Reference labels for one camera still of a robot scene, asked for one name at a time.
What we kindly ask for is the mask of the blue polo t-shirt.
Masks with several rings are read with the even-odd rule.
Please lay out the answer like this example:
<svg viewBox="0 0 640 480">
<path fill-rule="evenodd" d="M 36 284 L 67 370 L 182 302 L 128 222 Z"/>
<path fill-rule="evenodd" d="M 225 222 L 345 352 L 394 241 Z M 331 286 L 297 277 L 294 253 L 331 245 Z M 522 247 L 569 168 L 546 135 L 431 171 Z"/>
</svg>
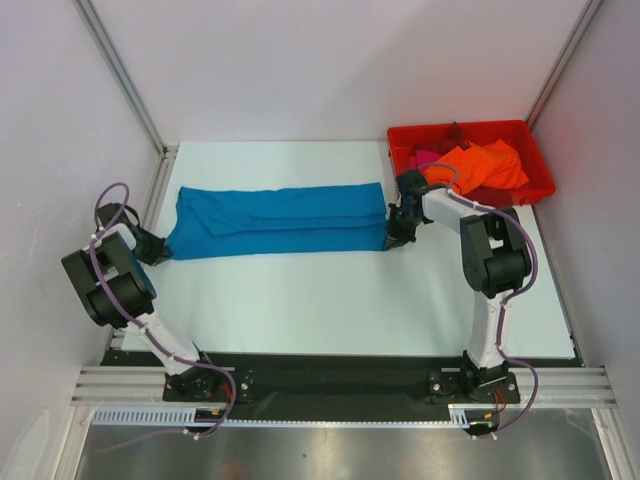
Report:
<svg viewBox="0 0 640 480">
<path fill-rule="evenodd" d="M 386 204 L 379 183 L 209 191 L 183 187 L 167 238 L 173 260 L 380 251 Z"/>
</svg>

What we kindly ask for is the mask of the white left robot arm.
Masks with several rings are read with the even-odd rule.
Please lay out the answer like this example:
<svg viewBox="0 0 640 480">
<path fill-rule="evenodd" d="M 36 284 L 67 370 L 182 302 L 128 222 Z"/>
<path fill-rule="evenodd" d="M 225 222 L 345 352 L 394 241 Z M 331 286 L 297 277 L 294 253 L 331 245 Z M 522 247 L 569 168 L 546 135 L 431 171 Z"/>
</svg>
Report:
<svg viewBox="0 0 640 480">
<path fill-rule="evenodd" d="M 168 258 L 165 240 L 145 230 L 137 212 L 122 203 L 95 211 L 96 231 L 87 247 L 61 264 L 91 320 L 135 335 L 165 369 L 165 385 L 183 401 L 234 399 L 233 378 L 212 364 L 157 312 L 156 290 L 144 271 Z"/>
</svg>

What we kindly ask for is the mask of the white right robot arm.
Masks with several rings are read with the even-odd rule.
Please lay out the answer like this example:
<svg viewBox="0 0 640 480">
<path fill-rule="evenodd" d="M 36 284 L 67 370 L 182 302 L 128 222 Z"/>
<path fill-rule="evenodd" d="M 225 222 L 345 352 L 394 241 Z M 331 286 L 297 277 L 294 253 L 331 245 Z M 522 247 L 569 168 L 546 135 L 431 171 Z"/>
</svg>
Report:
<svg viewBox="0 0 640 480">
<path fill-rule="evenodd" d="M 518 400 L 504 343 L 509 303 L 537 277 L 535 246 L 512 207 L 496 209 L 429 184 L 420 171 L 396 177 L 398 200 L 389 205 L 385 251 L 416 241 L 422 224 L 438 223 L 460 237 L 464 278 L 474 291 L 469 344 L 457 372 L 429 374 L 432 403 Z"/>
</svg>

